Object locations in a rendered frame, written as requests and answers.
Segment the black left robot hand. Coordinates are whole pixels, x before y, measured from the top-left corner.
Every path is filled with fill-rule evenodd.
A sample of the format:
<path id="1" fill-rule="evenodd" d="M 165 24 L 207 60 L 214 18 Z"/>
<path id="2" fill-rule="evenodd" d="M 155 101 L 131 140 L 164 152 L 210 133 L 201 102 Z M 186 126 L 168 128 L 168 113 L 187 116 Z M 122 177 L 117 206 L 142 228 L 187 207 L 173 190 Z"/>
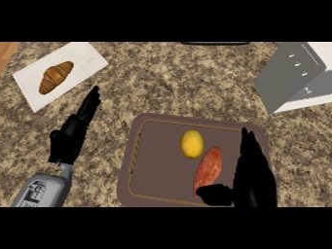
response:
<path id="1" fill-rule="evenodd" d="M 50 132 L 49 162 L 72 164 L 80 155 L 89 124 L 96 112 L 99 100 L 99 87 L 93 87 L 80 110 L 69 116 L 59 129 Z"/>

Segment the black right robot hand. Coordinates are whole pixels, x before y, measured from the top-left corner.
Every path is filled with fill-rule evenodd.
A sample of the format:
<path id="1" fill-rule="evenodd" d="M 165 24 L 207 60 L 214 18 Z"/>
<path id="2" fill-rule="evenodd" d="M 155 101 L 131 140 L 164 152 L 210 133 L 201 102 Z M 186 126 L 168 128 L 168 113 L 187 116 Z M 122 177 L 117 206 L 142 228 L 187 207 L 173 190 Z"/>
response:
<path id="1" fill-rule="evenodd" d="M 202 202 L 236 208 L 276 208 L 276 181 L 254 133 L 242 128 L 241 156 L 236 164 L 233 188 L 223 184 L 199 187 Z"/>

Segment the orange sweet potato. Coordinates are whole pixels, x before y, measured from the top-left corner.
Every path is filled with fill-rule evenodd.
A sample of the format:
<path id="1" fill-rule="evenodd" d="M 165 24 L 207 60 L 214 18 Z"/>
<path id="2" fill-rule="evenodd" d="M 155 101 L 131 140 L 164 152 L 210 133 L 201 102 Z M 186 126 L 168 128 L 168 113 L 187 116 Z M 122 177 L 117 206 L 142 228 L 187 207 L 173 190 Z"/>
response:
<path id="1" fill-rule="evenodd" d="M 199 187 L 214 183 L 221 172 L 223 152 L 218 147 L 211 147 L 199 161 L 193 176 L 193 192 Z"/>

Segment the brown tray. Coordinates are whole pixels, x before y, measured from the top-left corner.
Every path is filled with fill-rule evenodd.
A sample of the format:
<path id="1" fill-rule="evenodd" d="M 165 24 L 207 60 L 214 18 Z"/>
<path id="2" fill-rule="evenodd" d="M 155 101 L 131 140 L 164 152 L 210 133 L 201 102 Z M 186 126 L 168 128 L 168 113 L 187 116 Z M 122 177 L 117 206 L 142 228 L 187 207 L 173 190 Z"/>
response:
<path id="1" fill-rule="evenodd" d="M 269 150 L 266 135 L 254 124 L 159 114 L 137 115 L 117 187 L 122 205 L 204 205 L 201 198 L 193 195 L 198 161 L 186 158 L 180 149 L 181 135 L 190 129 L 201 133 L 205 148 L 217 146 L 221 149 L 223 166 L 215 182 L 226 186 L 233 185 L 243 130 L 254 133 L 261 150 Z"/>

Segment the yellow lemon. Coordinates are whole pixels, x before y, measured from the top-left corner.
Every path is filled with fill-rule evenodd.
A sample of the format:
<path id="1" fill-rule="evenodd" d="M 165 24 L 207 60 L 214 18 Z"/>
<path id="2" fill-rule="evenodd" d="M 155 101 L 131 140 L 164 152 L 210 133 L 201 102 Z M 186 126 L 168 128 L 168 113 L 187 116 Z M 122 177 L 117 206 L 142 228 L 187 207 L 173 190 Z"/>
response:
<path id="1" fill-rule="evenodd" d="M 190 159 L 196 159 L 202 154 L 202 148 L 204 148 L 204 141 L 201 133 L 196 130 L 189 129 L 183 133 L 180 139 L 180 149 L 183 155 Z"/>

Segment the brown croissant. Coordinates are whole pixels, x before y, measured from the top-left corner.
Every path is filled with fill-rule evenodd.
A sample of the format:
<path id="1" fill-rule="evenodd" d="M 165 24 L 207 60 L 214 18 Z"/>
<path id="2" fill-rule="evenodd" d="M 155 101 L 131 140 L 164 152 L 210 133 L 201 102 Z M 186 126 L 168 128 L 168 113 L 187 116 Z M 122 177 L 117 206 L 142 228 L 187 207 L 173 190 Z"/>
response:
<path id="1" fill-rule="evenodd" d="M 72 69 L 74 69 L 74 62 L 65 61 L 50 66 L 44 70 L 38 85 L 38 93 L 41 95 L 47 94 L 63 83 Z"/>

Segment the white placemat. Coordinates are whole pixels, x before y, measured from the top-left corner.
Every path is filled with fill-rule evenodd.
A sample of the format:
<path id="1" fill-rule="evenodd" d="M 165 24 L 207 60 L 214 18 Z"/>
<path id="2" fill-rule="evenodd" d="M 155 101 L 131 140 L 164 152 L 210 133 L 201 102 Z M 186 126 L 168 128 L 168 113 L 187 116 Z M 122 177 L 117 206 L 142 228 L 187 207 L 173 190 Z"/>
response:
<path id="1" fill-rule="evenodd" d="M 74 63 L 74 67 L 65 81 L 50 92 L 41 94 L 38 86 L 46 69 L 66 61 Z M 89 42 L 71 42 L 15 72 L 13 79 L 19 85 L 32 112 L 37 112 L 106 65 L 108 61 Z"/>

